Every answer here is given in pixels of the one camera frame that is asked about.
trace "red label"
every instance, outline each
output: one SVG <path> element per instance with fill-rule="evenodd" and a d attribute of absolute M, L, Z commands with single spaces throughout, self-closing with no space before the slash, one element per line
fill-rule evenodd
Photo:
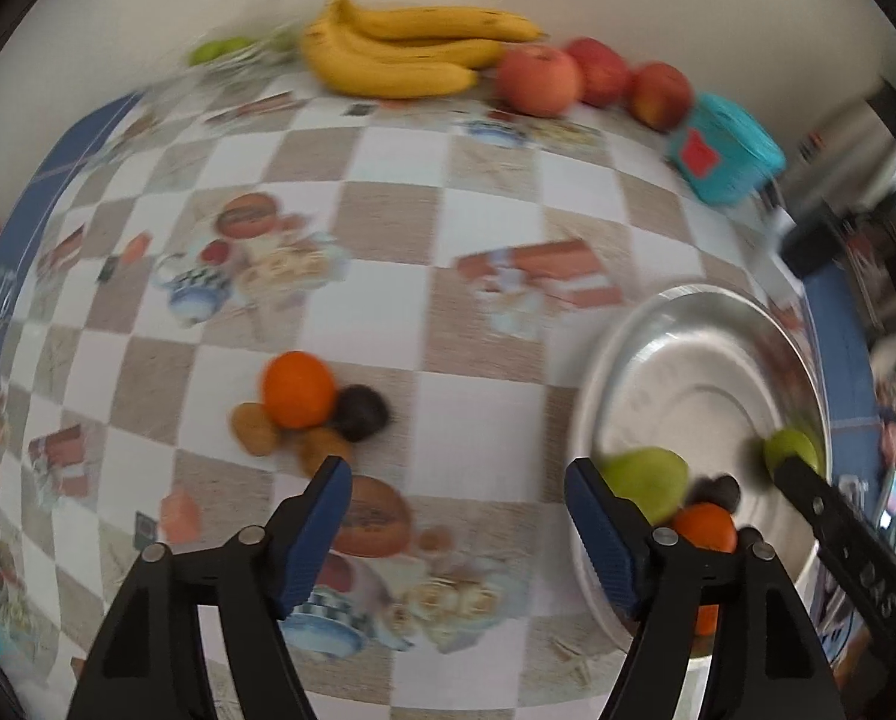
<path fill-rule="evenodd" d="M 708 146 L 708 143 L 705 143 L 704 138 L 701 137 L 701 133 L 694 127 L 688 130 L 688 138 L 678 156 L 681 158 L 682 164 L 691 170 L 691 175 L 696 178 L 706 177 L 721 161 L 718 151 Z"/>

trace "tangerine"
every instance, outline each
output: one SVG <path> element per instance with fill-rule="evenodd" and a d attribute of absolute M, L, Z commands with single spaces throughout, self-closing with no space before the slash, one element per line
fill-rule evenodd
<path fill-rule="evenodd" d="M 284 428 L 315 427 L 335 408 L 338 388 L 327 365 L 307 352 L 286 352 L 269 362 L 262 374 L 262 402 Z"/>
<path fill-rule="evenodd" d="M 738 545 L 738 531 L 731 514 L 713 503 L 696 503 L 677 512 L 672 519 L 672 528 L 702 549 L 734 552 Z M 718 605 L 699 607 L 694 618 L 694 633 L 710 637 L 717 628 Z"/>

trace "kitchen appliance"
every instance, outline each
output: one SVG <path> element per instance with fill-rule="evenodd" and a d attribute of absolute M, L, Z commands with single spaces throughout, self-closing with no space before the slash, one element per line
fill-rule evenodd
<path fill-rule="evenodd" d="M 840 254 L 861 215 L 895 215 L 896 89 L 883 81 L 824 119 L 798 145 L 776 189 L 795 220 L 781 258 L 798 278 Z"/>

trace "banana bunch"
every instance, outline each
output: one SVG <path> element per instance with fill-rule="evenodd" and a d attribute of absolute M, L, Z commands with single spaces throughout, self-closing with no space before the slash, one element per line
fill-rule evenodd
<path fill-rule="evenodd" d="M 365 10 L 328 0 L 301 37 L 301 52 L 323 83 L 356 97 L 439 97 L 462 92 L 494 67 L 502 42 L 536 40 L 528 19 L 473 7 Z"/>

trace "red apple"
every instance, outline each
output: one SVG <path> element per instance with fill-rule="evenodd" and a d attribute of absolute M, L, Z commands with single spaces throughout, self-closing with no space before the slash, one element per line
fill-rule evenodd
<path fill-rule="evenodd" d="M 576 38 L 565 53 L 578 62 L 584 93 L 581 101 L 604 108 L 617 103 L 632 85 L 632 71 L 624 60 L 594 38 Z"/>
<path fill-rule="evenodd" d="M 509 49 L 498 66 L 499 97 L 519 113 L 552 117 L 581 97 L 581 71 L 575 60 L 551 46 Z"/>
<path fill-rule="evenodd" d="M 681 124 L 694 105 L 694 91 L 681 71 L 651 62 L 635 71 L 629 113 L 642 124 L 669 132 Z"/>

